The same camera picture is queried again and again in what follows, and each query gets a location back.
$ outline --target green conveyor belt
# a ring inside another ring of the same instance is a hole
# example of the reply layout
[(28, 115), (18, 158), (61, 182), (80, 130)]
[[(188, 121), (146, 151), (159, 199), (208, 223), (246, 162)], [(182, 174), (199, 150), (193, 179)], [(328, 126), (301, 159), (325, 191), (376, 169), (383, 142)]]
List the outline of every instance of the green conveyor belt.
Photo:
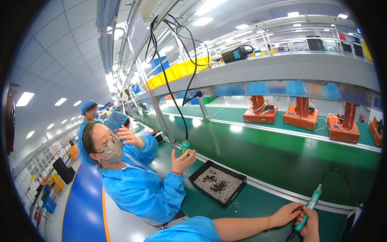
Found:
[[(164, 116), (176, 141), (182, 143), (185, 137), (182, 118)], [(156, 115), (137, 119), (162, 130)], [(364, 202), (380, 157), (377, 152), (316, 139), (192, 121), (186, 118), (192, 149), (248, 176), (304, 196), (311, 196), (325, 171), (337, 168), (347, 175), (357, 201)], [(355, 206), (339, 174), (327, 174), (322, 189), (321, 200)]]
[[(206, 109), (207, 109), (208, 115), (212, 119), (237, 122), (237, 123), (245, 123), (243, 121), (243, 114), (246, 112), (247, 108), (206, 107)], [(201, 117), (201, 118), (203, 117), (202, 111), (200, 110), (199, 106), (183, 106), (183, 107), (180, 107), (180, 110), (183, 113), (183, 115)], [(170, 106), (170, 107), (165, 108), (163, 110), (163, 113), (179, 114), (179, 111), (177, 110), (177, 108), (175, 106)], [(313, 132), (310, 130), (301, 129), (299, 127), (284, 124), (283, 118), (282, 118), (284, 113), (285, 112), (283, 112), (283, 111), (278, 112), (278, 116), (277, 116), (277, 119), (276, 119), (276, 122), (274, 125), (272, 125), (272, 124), (255, 124), (255, 123), (246, 123), (246, 124), (267, 126), (267, 127), (277, 128), (277, 129), (285, 129), (285, 130), (302, 132), (302, 133), (306, 133), (306, 134), (315, 134), (315, 135), (329, 137), (328, 128)], [(326, 119), (327, 116), (319, 115), (319, 118)], [(359, 144), (366, 144), (366, 145), (375, 147), (375, 143), (373, 141), (371, 132), (368, 129), (368, 124), (356, 122), (356, 125), (358, 126), (359, 133), (360, 133)], [(325, 121), (319, 120), (319, 122), (316, 126), (316, 129), (323, 128), (324, 126), (325, 126)]]
[[(170, 143), (163, 141), (159, 144), (159, 152), (154, 161), (150, 164), (162, 179), (171, 171), (171, 152), (176, 147)], [(281, 197), (275, 196), (268, 192), (262, 191), (251, 185), (246, 185), (242, 192), (234, 201), (240, 203), (240, 208), (237, 209), (231, 204), (227, 209), (222, 208), (218, 203), (214, 202), (207, 194), (195, 188), (188, 177), (195, 172), (204, 163), (196, 160), (184, 174), (187, 176), (184, 188), (186, 191), (185, 198), (181, 209), (188, 217), (206, 216), (210, 219), (215, 218), (251, 218), (264, 217), (274, 214), (281, 206), (290, 203), (290, 201)], [(319, 232), (321, 242), (338, 242), (344, 229), (347, 215), (331, 213), (327, 211), (317, 210), (319, 214)], [(241, 240), (244, 242), (267, 241), (278, 242), (285, 241), (294, 228), (293, 223), (280, 228), (264, 231), (256, 236)], [(302, 241), (301, 237), (296, 237), (294, 242)]]

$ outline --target metal shelf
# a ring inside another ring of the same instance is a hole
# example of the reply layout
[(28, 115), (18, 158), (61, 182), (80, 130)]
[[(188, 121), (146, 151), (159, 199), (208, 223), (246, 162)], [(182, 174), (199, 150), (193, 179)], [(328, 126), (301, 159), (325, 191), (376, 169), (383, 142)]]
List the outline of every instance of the metal shelf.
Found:
[[(170, 83), (173, 93), (187, 88), (191, 75)], [(351, 54), (333, 51), (282, 52), (270, 57), (253, 57), (201, 71), (195, 75), (190, 89), (204, 86), (267, 80), (323, 80), (352, 84), (380, 92), (373, 64)], [(153, 89), (161, 98), (168, 88)], [(136, 96), (136, 102), (148, 99), (148, 93)]]

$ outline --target black tray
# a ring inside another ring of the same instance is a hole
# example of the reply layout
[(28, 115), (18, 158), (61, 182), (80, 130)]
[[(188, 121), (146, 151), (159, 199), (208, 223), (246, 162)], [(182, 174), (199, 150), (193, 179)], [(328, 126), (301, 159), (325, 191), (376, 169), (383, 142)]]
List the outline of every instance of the black tray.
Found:
[[(198, 185), (194, 183), (194, 181), (201, 175), (203, 172), (205, 172), (209, 167), (214, 167), (218, 170), (221, 170), (222, 172), (229, 174), (235, 178), (238, 178), (239, 180), (242, 181), (242, 183), (239, 185), (239, 187), (235, 190), (235, 192), (231, 195), (231, 197), (225, 202), (221, 202), (218, 199), (214, 198), (210, 194), (208, 194), (205, 190), (201, 189)], [(189, 178), (190, 182), (199, 190), (202, 192), (206, 193), (208, 196), (210, 196), (213, 200), (217, 201), (219, 204), (221, 204), (224, 208), (227, 208), (233, 201), (234, 199), (239, 195), (239, 193), (242, 191), (242, 189), (246, 186), (247, 184), (247, 178), (244, 175), (238, 174), (236, 172), (230, 171), (229, 169), (226, 169), (218, 164), (215, 164), (214, 162), (207, 160), (204, 165), (202, 165), (197, 171), (195, 171)]]

